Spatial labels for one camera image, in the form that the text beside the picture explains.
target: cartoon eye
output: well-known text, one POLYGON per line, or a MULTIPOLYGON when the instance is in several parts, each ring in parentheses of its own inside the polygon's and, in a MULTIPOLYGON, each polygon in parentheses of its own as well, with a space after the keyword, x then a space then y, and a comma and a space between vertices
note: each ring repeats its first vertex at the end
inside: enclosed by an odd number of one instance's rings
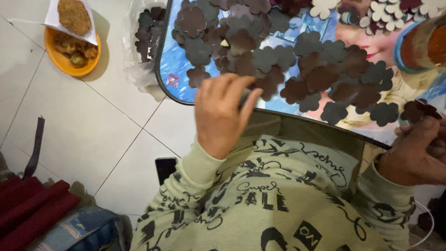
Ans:
POLYGON ((339 21, 345 25, 359 25, 359 15, 354 12, 345 11, 341 13, 339 21))

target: sweatshirt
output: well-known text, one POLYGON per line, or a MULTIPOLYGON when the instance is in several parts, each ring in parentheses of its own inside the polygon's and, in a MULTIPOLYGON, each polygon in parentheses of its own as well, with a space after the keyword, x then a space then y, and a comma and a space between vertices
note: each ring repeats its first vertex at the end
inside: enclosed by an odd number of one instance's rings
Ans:
POLYGON ((350 201, 351 156, 278 136, 244 137, 224 160, 195 140, 138 219, 138 251, 409 249, 413 188, 372 163, 350 201))

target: fried patty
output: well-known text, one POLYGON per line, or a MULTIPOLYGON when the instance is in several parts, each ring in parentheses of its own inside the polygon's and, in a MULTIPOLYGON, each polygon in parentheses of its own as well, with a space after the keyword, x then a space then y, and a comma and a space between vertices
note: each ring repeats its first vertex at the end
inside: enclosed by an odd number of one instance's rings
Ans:
POLYGON ((59 0, 57 5, 59 22, 70 32, 83 36, 91 28, 90 16, 83 2, 78 0, 59 0))

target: white paper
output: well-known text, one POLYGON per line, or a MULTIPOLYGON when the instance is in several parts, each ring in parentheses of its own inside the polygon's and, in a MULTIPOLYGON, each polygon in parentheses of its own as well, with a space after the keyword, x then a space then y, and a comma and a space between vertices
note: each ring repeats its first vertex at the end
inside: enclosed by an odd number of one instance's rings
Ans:
POLYGON ((83 2, 85 9, 87 9, 91 21, 90 30, 88 30, 83 36, 78 36, 70 32, 59 23, 59 12, 57 11, 57 4, 59 3, 59 0, 50 0, 50 7, 48 8, 48 13, 46 14, 45 23, 43 25, 46 25, 52 29, 62 31, 64 33, 67 33, 68 35, 82 39, 94 45, 98 45, 98 41, 96 40, 95 22, 93 21, 93 13, 91 12, 90 4, 88 3, 88 0, 80 1, 83 2))

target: smartphone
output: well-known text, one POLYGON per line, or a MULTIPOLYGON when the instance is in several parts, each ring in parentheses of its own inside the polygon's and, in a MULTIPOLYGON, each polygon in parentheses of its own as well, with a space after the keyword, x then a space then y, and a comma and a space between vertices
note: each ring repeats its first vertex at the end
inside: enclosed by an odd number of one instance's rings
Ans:
POLYGON ((178 163, 177 158, 157 158, 155 166, 157 167, 158 180, 160 186, 164 184, 164 180, 173 174, 177 169, 175 165, 178 163))

